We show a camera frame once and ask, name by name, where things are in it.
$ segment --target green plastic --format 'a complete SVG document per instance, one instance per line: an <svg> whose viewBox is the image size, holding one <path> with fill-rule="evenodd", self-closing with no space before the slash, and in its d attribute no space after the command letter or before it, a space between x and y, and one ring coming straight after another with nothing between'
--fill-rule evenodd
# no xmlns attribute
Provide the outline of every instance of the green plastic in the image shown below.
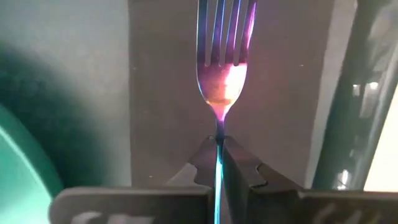
<svg viewBox="0 0 398 224"><path fill-rule="evenodd" d="M0 106L0 223L48 224L61 181L21 122Z"/></svg>

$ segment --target fork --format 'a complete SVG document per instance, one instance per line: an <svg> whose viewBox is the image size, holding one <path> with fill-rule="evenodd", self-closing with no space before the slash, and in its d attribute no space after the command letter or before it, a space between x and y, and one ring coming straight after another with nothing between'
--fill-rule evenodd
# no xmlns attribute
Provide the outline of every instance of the fork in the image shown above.
<svg viewBox="0 0 398 224"><path fill-rule="evenodd" d="M211 45L210 63L206 63L206 30L208 0L198 0L197 27L197 81L202 97L213 109L216 116L216 195L215 195L215 223L220 222L220 198L223 164L224 119L241 94L248 67L248 50L254 25L257 0L248 0L248 7L244 16L242 36L237 39L239 9L242 0L233 0L229 27L227 33L224 62L220 60L221 37L223 30L225 0L218 0L215 23L213 27L213 41ZM238 47L237 40L241 40L238 62L234 63L234 51Z"/></svg>

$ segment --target gray wall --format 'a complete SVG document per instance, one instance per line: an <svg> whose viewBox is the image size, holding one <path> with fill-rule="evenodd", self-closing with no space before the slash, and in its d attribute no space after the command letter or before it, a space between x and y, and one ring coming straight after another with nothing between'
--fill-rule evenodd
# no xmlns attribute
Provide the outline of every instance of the gray wall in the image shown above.
<svg viewBox="0 0 398 224"><path fill-rule="evenodd" d="M125 0L0 1L0 103L66 186L129 185Z"/></svg>
<svg viewBox="0 0 398 224"><path fill-rule="evenodd" d="M231 135L305 187L320 155L353 8L354 0L259 1L251 68L227 117Z"/></svg>

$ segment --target purple heat tint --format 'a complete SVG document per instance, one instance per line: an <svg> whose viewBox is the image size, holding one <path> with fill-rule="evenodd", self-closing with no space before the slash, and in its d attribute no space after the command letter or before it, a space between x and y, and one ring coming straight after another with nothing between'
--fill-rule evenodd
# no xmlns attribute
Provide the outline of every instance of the purple heat tint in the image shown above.
<svg viewBox="0 0 398 224"><path fill-rule="evenodd" d="M256 6L257 6L257 3L255 2L254 5L253 5L253 10L251 11L251 15L250 15L250 24L249 24L249 32L248 32L248 44L246 46L247 49L249 49L251 36L253 34L254 18L256 17Z"/></svg>
<svg viewBox="0 0 398 224"><path fill-rule="evenodd" d="M237 15L239 15L240 11L241 11L241 1L239 1ZM238 20L236 20L236 23L235 23L235 35L234 35L234 44L233 44L234 49L235 49L235 43L236 43L236 31L237 31L237 29L238 29Z"/></svg>

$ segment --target dark background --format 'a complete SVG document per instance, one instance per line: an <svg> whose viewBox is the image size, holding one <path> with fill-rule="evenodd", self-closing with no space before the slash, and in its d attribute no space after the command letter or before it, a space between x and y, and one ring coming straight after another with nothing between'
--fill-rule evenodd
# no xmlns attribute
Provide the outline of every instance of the dark background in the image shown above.
<svg viewBox="0 0 398 224"><path fill-rule="evenodd" d="M0 1L0 103L66 186L163 183L214 132L196 83L196 7ZM298 184L313 176L353 12L354 0L258 4L227 133Z"/></svg>

